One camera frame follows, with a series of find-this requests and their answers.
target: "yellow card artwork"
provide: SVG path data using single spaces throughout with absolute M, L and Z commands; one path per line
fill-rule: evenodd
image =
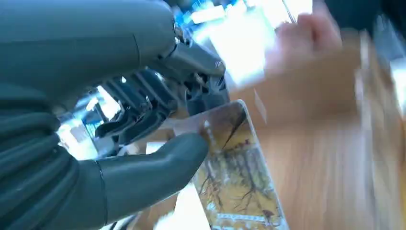
M 289 229 L 242 101 L 176 125 L 176 135 L 187 132 L 210 145 L 193 182 L 213 230 Z

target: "bright light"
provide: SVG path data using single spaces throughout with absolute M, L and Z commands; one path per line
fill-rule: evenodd
M 248 7 L 260 6 L 262 4 L 262 0 L 246 0 Z
M 147 142 L 147 148 L 145 149 L 145 154 L 151 154 L 158 151 L 166 142 L 165 141 L 150 141 Z
M 225 15 L 226 12 L 224 12 L 223 6 L 216 6 L 192 13 L 191 19 L 195 24 L 199 24 L 215 19 L 224 18 Z
M 68 124 L 62 124 L 61 127 L 59 127 L 58 131 L 61 131 L 61 132 L 70 131 L 70 126 Z
M 285 3 L 295 20 L 301 13 L 312 13 L 312 0 L 285 0 Z
M 227 16 L 241 16 L 247 12 L 247 7 L 244 1 L 238 1 L 234 6 L 227 5 Z
M 104 98 L 105 103 L 101 104 L 101 110 L 104 115 L 111 120 L 114 115 L 120 110 L 120 105 L 111 97 L 111 95 L 102 87 L 98 86 L 97 90 Z
M 164 81 L 164 80 L 165 80 L 165 79 L 163 78 L 163 76 L 162 76 L 160 73 L 155 72 L 155 75 L 159 78 L 160 81 Z
M 79 119 L 72 119 L 72 124 L 73 124 L 73 127 L 78 127 L 78 126 L 82 126 L 83 122 Z
M 278 28 L 284 22 L 291 23 L 289 14 L 281 0 L 263 1 L 262 8 L 264 16 L 273 28 Z
M 396 85 L 397 100 L 400 110 L 406 114 L 406 58 L 391 61 L 392 77 Z
M 99 100 L 97 100 L 96 97 L 93 97 L 93 98 L 89 101 L 88 105 L 86 106 L 86 110 L 87 110 L 87 111 L 93 110 L 93 107 L 97 104 L 97 102 L 99 102 Z
M 209 8 L 214 7 L 214 4 L 213 4 L 212 1 L 207 1 L 207 2 L 205 2 L 203 4 L 201 4 L 200 7 L 203 8 L 203 9 L 209 9 Z

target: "gray robotic arm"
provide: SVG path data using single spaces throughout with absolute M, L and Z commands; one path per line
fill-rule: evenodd
M 77 161 L 58 146 L 54 113 L 81 93 L 145 66 L 180 84 L 210 84 L 224 66 L 176 34 L 163 2 L 0 3 L 0 227 L 96 229 L 182 189 L 208 147 L 195 134 L 157 153 Z

